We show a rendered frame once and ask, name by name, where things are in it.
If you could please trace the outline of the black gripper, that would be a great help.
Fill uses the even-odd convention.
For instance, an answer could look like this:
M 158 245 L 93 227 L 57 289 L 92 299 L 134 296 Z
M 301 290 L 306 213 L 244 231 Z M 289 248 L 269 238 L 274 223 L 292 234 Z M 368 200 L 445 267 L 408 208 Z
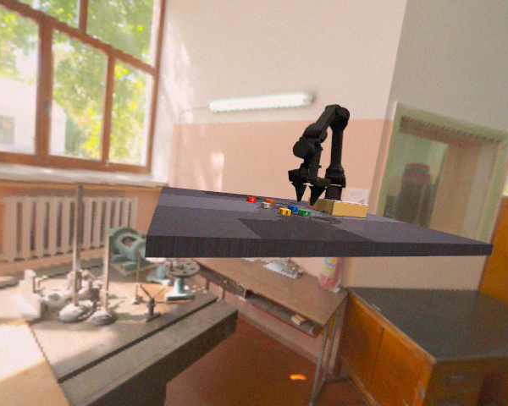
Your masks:
M 307 184 L 310 183 L 313 186 L 309 186 L 311 190 L 311 199 L 310 199 L 310 206 L 313 206 L 315 202 L 318 200 L 320 195 L 327 189 L 325 187 L 331 186 L 331 180 L 329 178 L 320 178 L 318 177 L 318 169 L 322 168 L 322 165 L 319 165 L 320 162 L 315 161 L 304 161 L 301 163 L 301 166 L 307 168 L 307 166 L 310 169 L 310 179 L 301 178 L 299 180 L 293 180 L 291 179 L 290 182 L 293 182 L 295 186 L 295 192 L 297 201 L 301 202 L 302 196 L 304 195 L 304 192 L 306 190 Z

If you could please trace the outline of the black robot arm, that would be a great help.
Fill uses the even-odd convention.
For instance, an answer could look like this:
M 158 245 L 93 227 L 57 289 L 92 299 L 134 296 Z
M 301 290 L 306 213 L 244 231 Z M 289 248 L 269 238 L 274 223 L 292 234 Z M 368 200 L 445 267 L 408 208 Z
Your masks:
M 327 187 L 325 198 L 328 200 L 341 200 L 342 189 L 346 188 L 345 170 L 341 165 L 342 149 L 343 149 L 343 130 L 348 124 L 350 118 L 349 111 L 337 104 L 327 105 L 325 111 L 315 123 L 308 125 L 293 146 L 295 156 L 304 159 L 304 161 L 320 162 L 323 148 L 321 144 L 328 137 L 328 127 L 333 130 L 331 160 L 330 165 L 326 169 L 325 177 L 331 180 L 330 187 Z M 310 169 L 300 166 L 298 169 L 289 170 L 289 180 L 299 180 L 301 178 L 310 179 Z M 341 185 L 341 186 L 339 186 Z

